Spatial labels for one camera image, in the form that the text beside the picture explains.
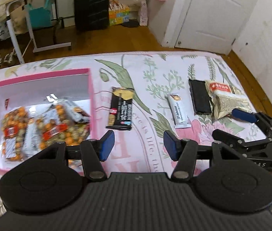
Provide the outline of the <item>white panel door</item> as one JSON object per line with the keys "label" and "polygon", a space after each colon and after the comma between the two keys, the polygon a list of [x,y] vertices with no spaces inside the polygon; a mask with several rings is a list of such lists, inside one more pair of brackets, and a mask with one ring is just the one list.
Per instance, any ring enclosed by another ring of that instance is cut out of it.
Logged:
{"label": "white panel door", "polygon": [[176,47],[228,54],[257,0],[191,0]]}

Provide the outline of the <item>white snack bar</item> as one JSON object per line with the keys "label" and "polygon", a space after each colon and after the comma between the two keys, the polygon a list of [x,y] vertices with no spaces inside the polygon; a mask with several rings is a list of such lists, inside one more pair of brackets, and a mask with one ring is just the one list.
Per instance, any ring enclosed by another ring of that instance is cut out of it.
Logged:
{"label": "white snack bar", "polygon": [[23,153],[26,157],[31,157],[39,152],[39,135],[35,120],[30,118],[24,138]]}
{"label": "white snack bar", "polygon": [[175,128],[190,128],[191,123],[181,96],[178,94],[168,94],[167,99],[173,114]]}
{"label": "white snack bar", "polygon": [[62,105],[67,115],[76,123],[88,123],[90,121],[90,115],[87,114],[76,103],[68,99],[59,99],[59,104]]}

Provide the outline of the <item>black suitcase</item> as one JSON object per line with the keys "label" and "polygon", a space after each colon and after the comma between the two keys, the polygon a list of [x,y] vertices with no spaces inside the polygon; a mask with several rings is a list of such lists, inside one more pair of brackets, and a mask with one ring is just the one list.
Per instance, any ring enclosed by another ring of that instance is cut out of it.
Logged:
{"label": "black suitcase", "polygon": [[74,0],[74,21],[78,33],[109,26],[109,0]]}

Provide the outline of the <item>black biscuit bar wrapper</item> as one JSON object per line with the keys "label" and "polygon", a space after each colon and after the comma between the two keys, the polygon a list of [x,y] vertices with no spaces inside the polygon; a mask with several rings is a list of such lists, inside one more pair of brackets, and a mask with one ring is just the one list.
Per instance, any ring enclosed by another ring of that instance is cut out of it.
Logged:
{"label": "black biscuit bar wrapper", "polygon": [[112,87],[112,99],[106,128],[129,131],[132,129],[132,101],[134,89]]}

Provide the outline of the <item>colourful gift box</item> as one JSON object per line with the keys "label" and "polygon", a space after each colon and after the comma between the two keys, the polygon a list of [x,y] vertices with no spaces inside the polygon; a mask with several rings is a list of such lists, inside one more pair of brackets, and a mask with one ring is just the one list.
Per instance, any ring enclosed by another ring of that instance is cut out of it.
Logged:
{"label": "colourful gift box", "polygon": [[109,1],[109,25],[115,26],[129,22],[130,7],[116,0]]}

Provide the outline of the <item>brown paper bag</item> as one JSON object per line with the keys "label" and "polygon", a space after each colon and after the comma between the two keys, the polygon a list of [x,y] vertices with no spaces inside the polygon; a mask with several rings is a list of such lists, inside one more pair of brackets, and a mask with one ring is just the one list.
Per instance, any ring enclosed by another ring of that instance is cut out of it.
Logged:
{"label": "brown paper bag", "polygon": [[[28,32],[26,23],[26,12],[23,6],[17,7],[10,14],[12,26],[16,35]],[[0,22],[0,41],[10,38],[6,20]]]}

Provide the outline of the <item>teal shopping bag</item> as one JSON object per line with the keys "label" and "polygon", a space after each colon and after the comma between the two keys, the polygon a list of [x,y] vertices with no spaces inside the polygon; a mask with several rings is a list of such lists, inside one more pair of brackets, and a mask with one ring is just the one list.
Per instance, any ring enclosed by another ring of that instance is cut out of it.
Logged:
{"label": "teal shopping bag", "polygon": [[27,4],[27,11],[33,29],[51,26],[50,0],[46,0],[44,6],[39,8],[33,8],[31,4]]}

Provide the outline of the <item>small black snack packet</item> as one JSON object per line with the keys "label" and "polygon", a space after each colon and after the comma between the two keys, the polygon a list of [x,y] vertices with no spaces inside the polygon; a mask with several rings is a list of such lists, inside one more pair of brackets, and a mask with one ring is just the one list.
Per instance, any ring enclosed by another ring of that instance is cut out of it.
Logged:
{"label": "small black snack packet", "polygon": [[211,115],[211,99],[206,89],[206,83],[189,79],[189,88],[194,113],[196,115]]}

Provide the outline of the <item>pink cardboard box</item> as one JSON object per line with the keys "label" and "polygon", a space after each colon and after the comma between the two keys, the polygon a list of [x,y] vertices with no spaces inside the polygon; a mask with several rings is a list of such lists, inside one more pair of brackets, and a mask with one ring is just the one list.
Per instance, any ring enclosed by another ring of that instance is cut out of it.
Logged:
{"label": "pink cardboard box", "polygon": [[0,175],[56,141],[95,137],[94,106],[88,68],[0,81]]}

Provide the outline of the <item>floral pink bedsheet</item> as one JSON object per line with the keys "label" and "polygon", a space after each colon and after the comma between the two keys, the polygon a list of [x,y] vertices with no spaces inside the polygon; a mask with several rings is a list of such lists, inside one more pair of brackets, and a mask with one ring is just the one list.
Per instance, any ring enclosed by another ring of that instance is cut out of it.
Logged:
{"label": "floral pink bedsheet", "polygon": [[132,87],[133,120],[130,131],[117,131],[116,144],[106,162],[110,172],[168,172],[175,163],[162,145],[165,130],[174,128],[174,119],[166,99],[177,93],[184,98],[191,127],[177,129],[180,138],[203,145],[213,142],[215,129],[254,141],[264,138],[261,130],[251,123],[230,117],[213,120],[196,116],[188,81],[212,80],[243,91],[239,80],[222,57],[204,52],[131,52],[63,57],[0,69],[0,81],[27,74],[89,68],[93,73],[97,135],[106,129],[112,87]]}

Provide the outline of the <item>beige sunflower seed bag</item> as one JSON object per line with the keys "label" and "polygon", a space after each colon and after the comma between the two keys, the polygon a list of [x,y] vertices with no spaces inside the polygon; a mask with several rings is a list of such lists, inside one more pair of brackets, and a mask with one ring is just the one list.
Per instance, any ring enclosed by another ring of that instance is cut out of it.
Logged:
{"label": "beige sunflower seed bag", "polygon": [[214,118],[230,115],[233,109],[252,112],[248,97],[232,85],[206,80],[206,90],[213,102]]}

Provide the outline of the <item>clear bag mixed nuts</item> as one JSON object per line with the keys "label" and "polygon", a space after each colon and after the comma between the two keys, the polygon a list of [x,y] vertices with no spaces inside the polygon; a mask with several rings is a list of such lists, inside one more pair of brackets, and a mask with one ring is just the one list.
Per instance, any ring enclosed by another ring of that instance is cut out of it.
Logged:
{"label": "clear bag mixed nuts", "polygon": [[60,141],[65,142],[67,146],[77,146],[90,135],[90,121],[74,122],[59,101],[37,116],[35,123],[40,139],[40,150]]}
{"label": "clear bag mixed nuts", "polygon": [[2,154],[7,160],[19,161],[22,159],[28,121],[28,112],[23,106],[6,113],[2,118]]}

